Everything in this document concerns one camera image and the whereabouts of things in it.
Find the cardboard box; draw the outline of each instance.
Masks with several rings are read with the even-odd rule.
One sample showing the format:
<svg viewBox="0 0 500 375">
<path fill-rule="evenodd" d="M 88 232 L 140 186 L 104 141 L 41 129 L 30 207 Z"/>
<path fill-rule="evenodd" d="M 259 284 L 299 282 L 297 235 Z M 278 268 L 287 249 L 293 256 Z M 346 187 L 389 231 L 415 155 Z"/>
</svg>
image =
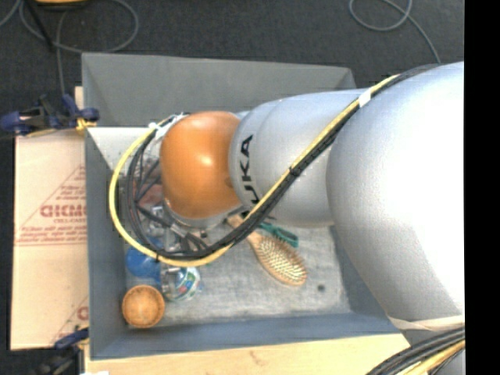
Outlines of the cardboard box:
<svg viewBox="0 0 500 375">
<path fill-rule="evenodd" d="M 50 347 L 88 322 L 84 137 L 16 139 L 11 349 Z"/>
</svg>

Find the blue clamp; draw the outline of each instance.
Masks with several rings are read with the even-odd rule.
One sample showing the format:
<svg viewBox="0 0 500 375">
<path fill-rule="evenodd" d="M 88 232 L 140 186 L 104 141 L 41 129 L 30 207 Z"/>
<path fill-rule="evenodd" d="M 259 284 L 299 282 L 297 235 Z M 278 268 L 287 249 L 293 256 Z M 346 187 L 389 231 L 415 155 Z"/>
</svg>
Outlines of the blue clamp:
<svg viewBox="0 0 500 375">
<path fill-rule="evenodd" d="M 79 109 L 73 98 L 66 94 L 62 97 L 62 109 L 56 110 L 42 95 L 28 110 L 14 111 L 0 117 L 0 128 L 26 136 L 46 130 L 82 128 L 95 125 L 99 111 L 93 108 Z"/>
</svg>

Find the blue object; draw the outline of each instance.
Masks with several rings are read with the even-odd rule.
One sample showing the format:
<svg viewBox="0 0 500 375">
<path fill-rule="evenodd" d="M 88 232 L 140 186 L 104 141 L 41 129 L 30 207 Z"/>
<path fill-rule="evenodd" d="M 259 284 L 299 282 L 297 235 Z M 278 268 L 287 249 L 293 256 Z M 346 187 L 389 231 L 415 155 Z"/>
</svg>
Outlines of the blue object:
<svg viewBox="0 0 500 375">
<path fill-rule="evenodd" d="M 99 111 L 93 108 L 79 109 L 68 94 L 62 97 L 62 109 L 56 110 L 46 96 L 42 95 L 30 109 L 10 112 L 0 117 L 0 128 L 26 136 L 41 130 L 74 128 L 79 119 L 97 122 Z"/>
<path fill-rule="evenodd" d="M 160 240 L 154 237 L 150 237 L 149 240 L 156 247 L 163 247 Z M 157 284 L 161 284 L 160 262 L 149 255 L 139 252 L 136 248 L 129 247 L 125 254 L 125 264 L 132 275 L 140 278 L 152 278 Z"/>
</svg>

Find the hairbrush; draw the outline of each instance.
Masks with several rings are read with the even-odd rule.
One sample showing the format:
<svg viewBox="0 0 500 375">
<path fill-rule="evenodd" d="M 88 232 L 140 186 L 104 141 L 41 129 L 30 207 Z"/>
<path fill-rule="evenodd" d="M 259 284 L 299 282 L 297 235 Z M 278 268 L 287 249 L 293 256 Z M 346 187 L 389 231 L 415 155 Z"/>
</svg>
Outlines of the hairbrush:
<svg viewBox="0 0 500 375">
<path fill-rule="evenodd" d="M 236 215 L 229 217 L 227 222 L 235 228 L 243 222 L 243 219 Z M 289 244 L 277 237 L 262 236 L 255 231 L 251 232 L 246 240 L 270 275 L 291 286 L 304 284 L 307 278 L 307 269 L 302 258 Z"/>
</svg>

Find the wire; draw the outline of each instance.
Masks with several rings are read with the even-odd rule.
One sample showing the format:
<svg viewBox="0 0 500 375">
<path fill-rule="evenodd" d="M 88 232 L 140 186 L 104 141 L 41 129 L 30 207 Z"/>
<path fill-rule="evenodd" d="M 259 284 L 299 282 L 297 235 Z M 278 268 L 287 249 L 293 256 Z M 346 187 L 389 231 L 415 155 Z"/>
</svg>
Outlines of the wire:
<svg viewBox="0 0 500 375">
<path fill-rule="evenodd" d="M 111 48 L 104 49 L 102 51 L 104 52 L 118 52 L 119 50 L 123 50 L 126 48 L 128 45 L 130 45 L 134 39 L 137 37 L 138 32 L 139 32 L 139 17 L 135 10 L 130 7 L 126 2 L 123 0 L 103 0 L 103 1 L 108 1 L 108 2 L 113 2 L 116 3 L 117 5 L 121 5 L 122 7 L 125 8 L 131 15 L 132 19 L 134 21 L 134 29 L 132 30 L 132 34 L 129 36 L 127 40 L 124 42 L 120 43 L 117 46 L 113 46 Z M 19 5 L 19 15 L 21 22 L 23 25 L 38 39 L 45 40 L 44 36 L 40 34 L 36 29 L 34 29 L 26 20 L 24 16 L 24 2 L 21 2 Z M 53 45 L 56 47 L 56 59 L 57 59 L 57 68 L 58 68 L 58 74 L 59 74 L 59 87 L 61 88 L 61 92 L 64 94 L 66 93 L 65 87 L 64 87 L 64 74 L 63 74 L 63 65 L 62 65 L 62 60 L 61 60 L 61 50 L 67 51 L 67 52 L 72 52 L 76 54 L 82 54 L 86 52 L 87 50 L 83 50 L 82 48 L 74 48 L 68 45 L 64 45 L 61 43 L 61 30 L 63 28 L 63 23 L 66 18 L 68 11 L 65 11 L 62 15 L 61 18 L 59 19 L 59 23 L 57 26 L 57 33 L 55 37 L 55 42 Z"/>
<path fill-rule="evenodd" d="M 0 27 L 3 27 L 6 23 L 8 23 L 10 21 L 10 19 L 16 13 L 16 10 L 19 8 L 20 4 L 21 4 L 21 0 L 16 0 L 14 5 L 10 9 L 9 13 L 3 18 L 3 20 L 0 21 Z"/>
<path fill-rule="evenodd" d="M 362 25 L 366 29 L 374 30 L 376 32 L 388 32 L 390 30 L 394 30 L 394 29 L 399 28 L 404 22 L 406 22 L 406 20 L 409 20 L 413 24 L 413 26 L 415 26 L 415 28 L 423 36 L 425 42 L 427 43 L 427 45 L 429 46 L 430 50 L 432 51 L 432 54 L 433 54 L 434 58 L 436 59 L 436 62 L 437 63 L 441 63 L 441 59 L 439 58 L 439 54 L 436 51 L 436 48 L 434 47 L 434 44 L 432 43 L 432 41 L 430 40 L 430 38 L 427 36 L 427 34 L 423 30 L 423 28 L 409 15 L 410 12 L 411 12 L 411 10 L 412 10 L 413 0 L 408 0 L 408 2 L 406 4 L 406 9 L 402 9 L 401 7 L 399 7 L 397 4 L 395 4 L 391 0 L 377 0 L 379 2 L 383 2 L 383 3 L 387 4 L 387 5 L 389 5 L 393 9 L 396 9 L 401 14 L 403 14 L 403 16 L 396 23 L 394 23 L 394 24 L 392 24 L 392 25 L 390 25 L 388 27 L 377 27 L 375 25 L 370 25 L 369 23 L 363 21 L 355 13 L 355 11 L 354 11 L 354 3 L 356 1 L 357 0 L 349 0 L 349 13 L 351 14 L 352 18 L 354 18 L 354 20 L 357 23 L 359 23 L 360 25 Z"/>
<path fill-rule="evenodd" d="M 442 363 L 445 363 L 448 359 L 461 352 L 466 347 L 466 341 L 459 341 L 443 350 L 442 352 L 436 353 L 429 359 L 422 361 L 420 364 L 414 366 L 405 375 L 427 375 L 430 370 L 433 370 Z"/>
<path fill-rule="evenodd" d="M 109 211 L 115 228 L 119 231 L 120 235 L 132 246 L 137 248 L 150 257 L 162 261 L 167 264 L 177 266 L 200 266 L 212 262 L 214 259 L 220 257 L 230 247 L 244 240 L 257 226 L 268 216 L 270 211 L 276 206 L 283 197 L 286 190 L 294 183 L 298 176 L 305 170 L 305 168 L 319 155 L 322 154 L 335 140 L 340 129 L 344 124 L 358 111 L 359 108 L 364 106 L 371 98 L 381 93 L 383 90 L 397 84 L 398 82 L 413 77 L 418 73 L 427 71 L 434 66 L 422 66 L 414 70 L 407 71 L 398 76 L 389 77 L 379 84 L 367 89 L 350 105 L 348 105 L 338 116 L 336 116 L 320 133 L 320 135 L 302 152 L 302 154 L 293 162 L 293 164 L 285 171 L 281 178 L 268 190 L 262 199 L 253 207 L 252 211 L 245 217 L 243 223 L 233 229 L 226 236 L 222 237 L 217 242 L 210 245 L 208 248 L 200 248 L 197 251 L 178 256 L 179 252 L 167 252 L 164 249 L 157 249 L 154 247 L 149 248 L 151 243 L 143 232 L 138 230 L 136 235 L 140 238 L 141 243 L 131 237 L 120 222 L 120 218 L 116 212 L 116 188 L 120 172 L 123 169 L 126 161 L 136 152 L 133 157 L 133 163 L 129 166 L 128 180 L 130 182 L 131 174 L 134 173 L 134 166 L 139 161 L 139 155 L 146 148 L 148 143 L 155 136 L 157 129 L 168 123 L 169 119 L 162 121 L 158 127 L 150 128 L 146 133 L 141 135 L 122 155 L 115 170 L 113 171 L 112 179 L 109 185 Z M 203 242 L 191 233 L 186 233 L 183 237 L 187 243 L 190 241 L 196 246 L 203 246 Z"/>
<path fill-rule="evenodd" d="M 104 49 L 102 51 L 104 52 L 117 52 L 119 50 L 123 50 L 124 48 L 126 48 L 130 43 L 132 43 L 132 41 L 135 39 L 135 37 L 137 36 L 138 34 L 138 31 L 139 31 L 139 17 L 137 15 L 137 13 L 135 12 L 135 10 L 130 7 L 126 2 L 124 2 L 123 0 L 106 0 L 106 1 L 109 1 L 109 2 L 115 2 L 116 4 L 118 5 L 121 5 L 122 7 L 124 7 L 131 15 L 132 15 L 132 18 L 134 20 L 134 29 L 132 31 L 132 34 L 129 36 L 129 38 L 127 40 L 125 40 L 123 43 L 117 45 L 117 46 L 114 46 L 114 47 L 111 47 L 111 48 L 107 48 L 107 49 Z M 26 18 L 24 17 L 24 13 L 23 13 L 23 7 L 24 7 L 24 4 L 21 4 L 20 7 L 19 7 L 19 13 L 20 13 L 20 18 L 21 18 L 21 21 L 23 22 L 24 26 L 35 36 L 37 37 L 38 39 L 41 39 L 43 40 L 43 36 L 38 33 L 37 30 L 35 30 L 27 21 L 26 21 Z M 84 53 L 86 52 L 87 50 L 83 50 L 81 48 L 74 48 L 74 47 L 71 47 L 71 46 L 68 46 L 68 45 L 64 45 L 62 43 L 58 43 L 58 42 L 55 42 L 54 43 L 54 46 L 57 47 L 57 48 L 61 48 L 62 50 L 65 50 L 67 52 L 73 52 L 73 53 L 77 53 L 77 54 L 81 54 L 81 53 Z"/>
<path fill-rule="evenodd" d="M 396 353 L 373 368 L 367 375 L 396 375 L 410 366 L 428 359 L 433 360 L 432 362 L 427 362 L 426 368 L 427 370 L 432 370 L 435 366 L 441 365 L 445 360 L 460 351 L 465 347 L 465 344 L 460 345 L 461 347 L 458 351 L 452 349 L 448 350 L 444 355 L 440 353 L 452 346 L 459 346 L 459 343 L 462 341 L 465 341 L 465 327 L 449 330 L 443 334 L 438 334 L 425 341 L 421 341 L 402 352 Z"/>
<path fill-rule="evenodd" d="M 159 123 L 159 125 L 163 125 L 165 121 L 162 121 Z M 143 142 L 151 135 L 153 135 L 156 132 L 155 128 L 151 128 L 147 130 L 144 134 L 142 134 L 132 145 L 129 146 L 129 148 L 124 152 L 118 163 L 116 164 L 116 168 L 113 171 L 113 174 L 111 176 L 111 181 L 109 182 L 109 194 L 108 194 L 108 202 L 109 202 L 109 214 L 111 216 L 111 219 L 115 225 L 115 228 L 118 230 L 122 238 L 125 239 L 126 242 L 128 242 L 131 246 L 136 248 L 139 252 L 142 252 L 146 255 L 149 255 L 150 257 L 154 259 L 158 259 L 162 263 L 165 264 L 170 264 L 173 266 L 201 266 L 208 264 L 212 262 L 213 260 L 219 258 L 223 253 L 228 250 L 231 245 L 228 245 L 225 248 L 221 248 L 220 250 L 215 251 L 214 253 L 207 255 L 206 257 L 202 259 L 196 259 L 196 260 L 191 260 L 189 262 L 178 260 L 178 259 L 168 259 L 167 257 L 163 257 L 158 255 L 156 252 L 150 250 L 149 248 L 146 248 L 144 245 L 141 243 L 137 242 L 133 237 L 131 237 L 128 232 L 125 230 L 123 227 L 122 223 L 120 222 L 120 218 L 118 217 L 118 213 L 116 211 L 116 205 L 115 205 L 115 199 L 116 199 L 116 189 L 118 186 L 118 178 L 120 177 L 120 173 L 125 166 L 125 163 L 127 162 L 128 158 L 133 154 L 136 148 L 141 146 Z"/>
</svg>

